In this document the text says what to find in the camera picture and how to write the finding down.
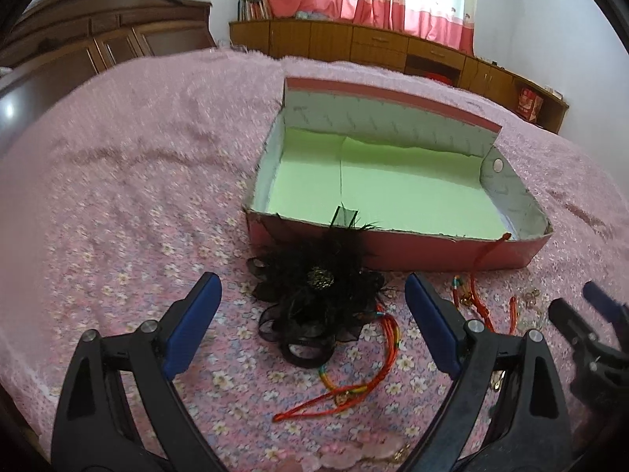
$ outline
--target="pink floral bedspread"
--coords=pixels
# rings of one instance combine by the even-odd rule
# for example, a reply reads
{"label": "pink floral bedspread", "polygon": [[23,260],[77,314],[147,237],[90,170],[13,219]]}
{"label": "pink floral bedspread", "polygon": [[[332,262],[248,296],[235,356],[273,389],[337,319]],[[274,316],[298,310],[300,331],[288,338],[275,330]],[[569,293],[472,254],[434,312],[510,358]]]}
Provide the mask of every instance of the pink floral bedspread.
{"label": "pink floral bedspread", "polygon": [[[566,392],[570,348],[543,316],[548,302],[564,296],[614,344],[580,290],[594,279],[618,299],[627,297],[629,211],[607,175],[563,138],[474,94],[374,68],[221,50],[138,59],[66,97],[0,161],[0,381],[45,448],[81,333],[129,332],[159,318],[203,271],[221,277],[223,301],[175,385],[231,470],[272,470],[279,451],[316,451],[361,429],[394,431],[414,443],[427,428],[450,381],[411,321],[402,273],[388,275],[387,304],[403,341],[386,382],[340,416],[271,421],[323,392],[314,371],[286,364],[257,336],[264,307],[250,295],[254,279],[245,267],[241,202],[286,75],[407,91],[501,124],[496,145],[545,208],[555,234],[526,269],[479,275],[497,330],[508,330],[511,295],[539,289],[537,307],[521,308],[519,332],[543,330]],[[428,277],[447,296],[451,276]],[[382,341],[378,326],[366,326],[358,342],[335,354],[331,377],[356,383],[373,375]],[[127,383],[144,441],[158,451],[136,387]],[[468,450],[482,441],[488,399]],[[576,427],[586,411],[570,395],[567,401]]]}

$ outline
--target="bed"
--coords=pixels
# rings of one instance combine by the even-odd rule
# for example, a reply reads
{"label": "bed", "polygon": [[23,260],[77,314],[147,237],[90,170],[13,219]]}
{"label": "bed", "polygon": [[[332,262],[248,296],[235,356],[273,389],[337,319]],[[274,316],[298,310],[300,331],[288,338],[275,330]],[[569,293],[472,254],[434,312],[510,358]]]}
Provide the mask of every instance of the bed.
{"label": "bed", "polygon": [[[502,125],[496,145],[555,233],[527,268],[479,274],[479,292],[497,331],[506,332],[509,297],[539,290],[536,304],[521,307],[518,332],[534,326],[544,333],[576,430],[588,413],[568,392],[570,346],[545,310],[563,296],[614,344],[611,327],[580,294],[590,279],[617,299],[628,292],[629,209],[610,178],[572,143],[436,81],[210,49],[139,58],[92,78],[21,133],[0,160],[0,382],[43,447],[49,449],[65,367],[81,334],[128,332],[159,318],[202,271],[221,277],[223,300],[175,386],[230,470],[270,471],[283,450],[316,451],[361,430],[393,431],[413,443],[427,428],[450,381],[436,370],[411,320],[403,272],[387,274],[386,305],[403,343],[386,382],[351,413],[271,421],[322,392],[314,372],[286,364],[257,336],[264,306],[251,297],[255,279],[245,264],[250,251],[241,204],[288,75],[409,92]],[[451,274],[428,278],[448,296]],[[344,381],[373,374],[381,360],[378,336],[378,327],[366,327],[358,342],[335,354],[330,375]],[[125,381],[143,440],[160,452],[137,389]],[[491,399],[468,451],[482,441]]]}

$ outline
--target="wooden headboard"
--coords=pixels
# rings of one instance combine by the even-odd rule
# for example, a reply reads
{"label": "wooden headboard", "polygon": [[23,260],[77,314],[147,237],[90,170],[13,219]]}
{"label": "wooden headboard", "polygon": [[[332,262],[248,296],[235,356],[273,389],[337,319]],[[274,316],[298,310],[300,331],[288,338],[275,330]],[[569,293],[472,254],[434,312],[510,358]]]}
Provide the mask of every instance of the wooden headboard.
{"label": "wooden headboard", "polygon": [[0,49],[0,65],[16,67],[70,42],[169,20],[209,20],[210,2],[195,0],[41,0],[24,12]]}

